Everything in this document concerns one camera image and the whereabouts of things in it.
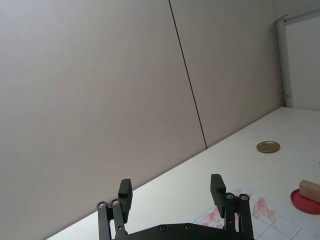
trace screw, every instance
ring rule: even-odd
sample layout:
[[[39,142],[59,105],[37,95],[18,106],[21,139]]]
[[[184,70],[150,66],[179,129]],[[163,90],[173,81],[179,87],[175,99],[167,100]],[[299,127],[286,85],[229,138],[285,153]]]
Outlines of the screw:
[[[248,197],[247,197],[246,195],[242,195],[240,198],[241,198],[242,200],[248,200]]]
[[[190,224],[187,224],[187,225],[185,225],[185,229],[187,229],[187,230],[191,230],[191,225]]]
[[[165,232],[166,231],[166,226],[164,226],[164,225],[159,226],[159,231],[160,232]]]
[[[119,200],[114,200],[114,201],[112,202],[113,205],[118,205],[119,203],[120,203]]]

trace white table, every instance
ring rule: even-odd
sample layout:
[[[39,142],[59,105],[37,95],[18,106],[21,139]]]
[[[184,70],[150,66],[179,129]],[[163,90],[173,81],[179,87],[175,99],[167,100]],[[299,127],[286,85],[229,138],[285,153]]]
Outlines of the white table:
[[[277,141],[281,149],[260,153],[262,141]],[[320,183],[320,111],[281,107],[136,189],[126,230],[192,222],[213,205],[210,177],[216,173],[227,191],[241,185],[272,196],[279,214],[319,235],[320,215],[296,210],[290,194],[302,179]],[[49,238],[73,239],[99,239],[97,212]]]

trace red lid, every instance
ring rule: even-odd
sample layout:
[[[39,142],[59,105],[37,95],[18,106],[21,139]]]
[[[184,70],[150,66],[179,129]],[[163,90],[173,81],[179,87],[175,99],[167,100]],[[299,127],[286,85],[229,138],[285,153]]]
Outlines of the red lid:
[[[320,214],[320,203],[300,196],[299,189],[291,193],[291,202],[295,208],[306,214]]]

